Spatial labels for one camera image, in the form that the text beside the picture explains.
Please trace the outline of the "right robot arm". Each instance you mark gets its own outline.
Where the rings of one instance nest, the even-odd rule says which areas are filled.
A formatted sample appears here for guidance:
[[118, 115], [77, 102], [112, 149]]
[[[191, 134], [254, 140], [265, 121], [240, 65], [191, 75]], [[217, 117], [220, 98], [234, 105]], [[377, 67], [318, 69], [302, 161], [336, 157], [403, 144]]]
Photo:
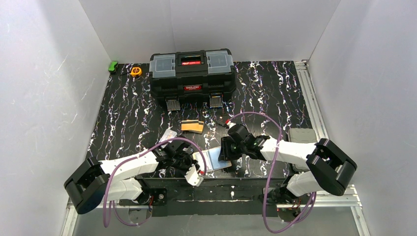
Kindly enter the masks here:
[[244, 125], [229, 128], [221, 139], [219, 161], [231, 161], [246, 155], [255, 160], [291, 163], [303, 173], [288, 176], [279, 189], [269, 191], [273, 201], [289, 201], [302, 195], [326, 191], [342, 196], [354, 173], [356, 162], [333, 141], [321, 138], [317, 143], [294, 143], [271, 136], [251, 134]]

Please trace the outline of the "tan card holder with sleeves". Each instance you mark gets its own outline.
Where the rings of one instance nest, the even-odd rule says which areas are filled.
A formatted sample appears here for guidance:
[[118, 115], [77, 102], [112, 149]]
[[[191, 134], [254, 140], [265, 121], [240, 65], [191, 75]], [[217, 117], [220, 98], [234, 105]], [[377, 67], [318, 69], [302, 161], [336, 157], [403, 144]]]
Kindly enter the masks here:
[[193, 159], [197, 160], [198, 165], [200, 166], [199, 170], [203, 171], [206, 169], [206, 173], [213, 172], [216, 170], [228, 168], [232, 166], [231, 161], [219, 161], [221, 147], [213, 147], [207, 150], [203, 150], [202, 153], [205, 157], [206, 164], [204, 164], [203, 158], [201, 157], [199, 152], [195, 152], [192, 154]]

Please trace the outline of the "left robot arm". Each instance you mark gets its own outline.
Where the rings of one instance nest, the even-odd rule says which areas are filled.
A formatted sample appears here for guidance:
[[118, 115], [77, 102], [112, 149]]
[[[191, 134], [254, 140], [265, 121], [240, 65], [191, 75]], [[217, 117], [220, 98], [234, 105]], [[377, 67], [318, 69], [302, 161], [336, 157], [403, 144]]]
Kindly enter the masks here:
[[77, 213], [86, 214], [102, 201], [138, 201], [140, 196], [149, 196], [149, 187], [136, 176], [168, 167], [177, 169], [192, 186], [200, 185], [203, 180], [190, 144], [175, 140], [125, 158], [102, 161], [88, 158], [64, 182], [64, 188]]

